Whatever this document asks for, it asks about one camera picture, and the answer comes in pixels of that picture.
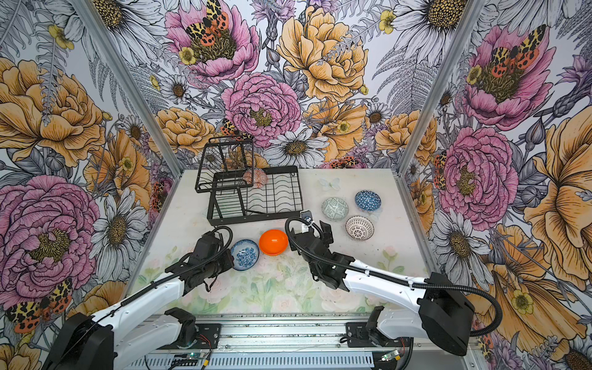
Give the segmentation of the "blue floral ceramic bowl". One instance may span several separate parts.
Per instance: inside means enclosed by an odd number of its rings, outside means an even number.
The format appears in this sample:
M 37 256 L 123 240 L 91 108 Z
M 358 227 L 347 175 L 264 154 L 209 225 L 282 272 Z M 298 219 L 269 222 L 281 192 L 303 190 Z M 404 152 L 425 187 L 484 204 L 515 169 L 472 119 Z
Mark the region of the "blue floral ceramic bowl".
M 246 271 L 254 267 L 260 257 L 258 245 L 249 239 L 237 241 L 231 248 L 234 270 Z

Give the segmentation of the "red patterned ceramic bowl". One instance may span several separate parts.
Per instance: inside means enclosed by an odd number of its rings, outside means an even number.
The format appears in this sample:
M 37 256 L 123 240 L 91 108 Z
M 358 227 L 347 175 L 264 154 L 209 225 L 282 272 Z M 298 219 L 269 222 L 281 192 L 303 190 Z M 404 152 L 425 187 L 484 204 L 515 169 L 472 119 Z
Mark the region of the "red patterned ceramic bowl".
M 243 180 L 245 181 L 246 185 L 250 187 L 262 189 L 268 183 L 268 175 L 262 169 L 254 168 L 252 170 L 245 171 Z

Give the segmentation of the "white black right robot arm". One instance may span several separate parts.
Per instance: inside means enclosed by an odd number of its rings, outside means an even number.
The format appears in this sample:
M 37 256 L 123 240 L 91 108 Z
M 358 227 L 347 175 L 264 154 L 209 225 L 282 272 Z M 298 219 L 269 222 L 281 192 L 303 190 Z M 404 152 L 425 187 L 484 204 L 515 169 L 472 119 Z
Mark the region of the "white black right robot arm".
M 452 355 L 467 354 L 474 308 L 463 287 L 453 285 L 442 274 L 394 274 L 333 252 L 329 248 L 331 227 L 324 222 L 314 224 L 293 217 L 286 220 L 285 233 L 291 250 L 305 259 L 317 282 L 333 290 L 371 295 L 401 308 L 377 308 L 371 314 L 368 329 L 378 345 L 400 337 L 422 338 Z

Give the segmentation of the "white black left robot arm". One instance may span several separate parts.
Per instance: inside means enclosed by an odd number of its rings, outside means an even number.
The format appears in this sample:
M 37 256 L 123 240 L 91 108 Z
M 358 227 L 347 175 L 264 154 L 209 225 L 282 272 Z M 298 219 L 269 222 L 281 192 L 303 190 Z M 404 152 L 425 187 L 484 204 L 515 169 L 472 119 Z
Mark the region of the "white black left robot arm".
M 123 369 L 180 335 L 194 334 L 195 318 L 185 311 L 147 319 L 234 266 L 229 249 L 231 228 L 204 233 L 194 250 L 166 268 L 157 280 L 107 308 L 66 319 L 43 365 L 44 369 Z

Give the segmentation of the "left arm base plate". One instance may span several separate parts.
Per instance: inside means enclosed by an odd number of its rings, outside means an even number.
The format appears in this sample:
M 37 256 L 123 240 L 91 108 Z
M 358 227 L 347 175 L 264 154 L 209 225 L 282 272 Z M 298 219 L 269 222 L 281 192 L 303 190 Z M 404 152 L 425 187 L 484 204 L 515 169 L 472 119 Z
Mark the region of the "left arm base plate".
M 217 349 L 222 325 L 215 323 L 197 323 L 194 348 Z

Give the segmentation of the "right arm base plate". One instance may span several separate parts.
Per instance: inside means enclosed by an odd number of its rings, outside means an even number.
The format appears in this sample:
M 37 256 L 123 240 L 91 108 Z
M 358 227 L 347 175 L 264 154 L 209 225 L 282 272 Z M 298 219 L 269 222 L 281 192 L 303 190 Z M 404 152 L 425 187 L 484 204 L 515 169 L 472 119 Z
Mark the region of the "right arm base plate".
M 383 347 L 387 339 L 378 331 L 376 323 L 348 322 L 340 342 L 349 348 Z

